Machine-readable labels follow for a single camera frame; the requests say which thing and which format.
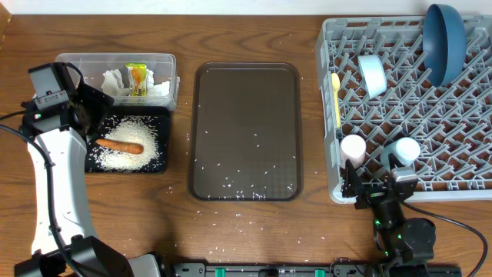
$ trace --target wooden table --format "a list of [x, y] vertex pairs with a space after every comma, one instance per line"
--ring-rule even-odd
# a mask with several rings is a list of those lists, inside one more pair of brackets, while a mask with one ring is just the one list
[[[324, 123], [314, 43], [326, 16], [27, 16], [14, 15], [0, 53], [0, 112], [32, 97], [27, 70], [63, 52], [164, 52], [178, 60], [178, 108], [164, 174], [87, 174], [99, 238], [127, 257], [157, 250], [173, 262], [330, 263], [375, 260], [370, 210], [328, 196]], [[187, 134], [194, 73], [205, 62], [290, 62], [301, 76], [304, 191], [286, 203], [210, 203], [187, 190]], [[17, 127], [20, 118], [3, 122]], [[26, 145], [0, 135], [0, 275], [30, 258], [35, 234], [35, 178]], [[492, 202], [418, 205], [479, 229], [492, 241]], [[405, 210], [407, 217], [420, 216]], [[482, 253], [478, 237], [433, 219], [433, 263], [468, 274]], [[480, 276], [492, 274], [487, 261]]]

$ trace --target white mug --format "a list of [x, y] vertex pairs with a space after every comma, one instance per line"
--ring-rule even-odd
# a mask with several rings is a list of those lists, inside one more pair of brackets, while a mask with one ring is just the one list
[[388, 172], [391, 171], [390, 160], [388, 158], [388, 155], [391, 153], [394, 154], [403, 166], [409, 166], [413, 164], [421, 154], [421, 147], [413, 138], [400, 138], [396, 142], [384, 147], [384, 150], [380, 155], [380, 159], [383, 167]]
[[377, 97], [386, 91], [387, 82], [384, 68], [377, 55], [360, 55], [357, 57], [359, 71], [366, 83], [366, 92], [369, 99]]
[[341, 167], [345, 168], [345, 162], [350, 160], [354, 168], [364, 163], [366, 155], [366, 142], [359, 135], [348, 135], [340, 143]]

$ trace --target brown tray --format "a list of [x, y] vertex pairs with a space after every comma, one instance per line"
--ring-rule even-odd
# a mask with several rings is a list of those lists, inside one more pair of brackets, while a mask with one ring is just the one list
[[286, 201], [302, 188], [299, 74], [287, 63], [208, 63], [195, 76], [190, 193]]

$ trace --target orange carrot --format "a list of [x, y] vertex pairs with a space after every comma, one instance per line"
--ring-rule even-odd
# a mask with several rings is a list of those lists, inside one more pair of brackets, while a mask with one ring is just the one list
[[107, 147], [116, 151], [127, 152], [130, 154], [141, 154], [144, 151], [144, 146], [138, 143], [118, 142], [111, 139], [96, 139], [95, 141], [100, 146]]

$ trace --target gray dish rack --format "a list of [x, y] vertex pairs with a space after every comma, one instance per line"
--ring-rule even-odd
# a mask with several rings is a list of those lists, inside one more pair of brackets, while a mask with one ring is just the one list
[[[331, 18], [323, 22], [315, 45], [317, 80], [323, 99], [324, 151], [330, 197], [341, 196], [339, 144], [357, 134], [367, 142], [357, 170], [364, 184], [380, 185], [388, 174], [379, 155], [404, 136], [416, 139], [421, 154], [412, 165], [419, 176], [409, 201], [492, 199], [492, 16], [464, 16], [467, 57], [451, 84], [433, 87], [422, 50], [424, 17]], [[368, 99], [357, 66], [358, 55], [379, 55], [387, 91]], [[331, 73], [341, 89], [334, 99]], [[341, 127], [337, 128], [334, 101]]]

